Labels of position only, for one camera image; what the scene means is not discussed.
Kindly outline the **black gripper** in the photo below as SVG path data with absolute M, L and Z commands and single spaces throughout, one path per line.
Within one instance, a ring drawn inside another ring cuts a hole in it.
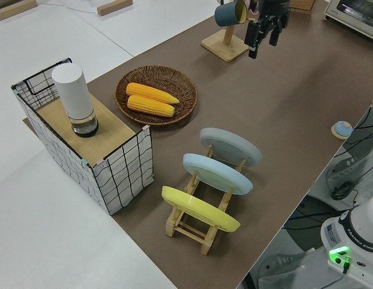
M 270 16 L 273 18 L 273 29 L 269 44 L 276 46 L 280 33 L 287 27 L 287 14 L 289 12 L 289 0 L 258 0 L 257 9 L 259 11 L 259 20 L 264 20 Z M 259 48 L 259 36 L 261 25 L 258 22 L 249 21 L 245 35 L 245 44 L 249 47 L 248 56 L 252 59 L 257 58 Z

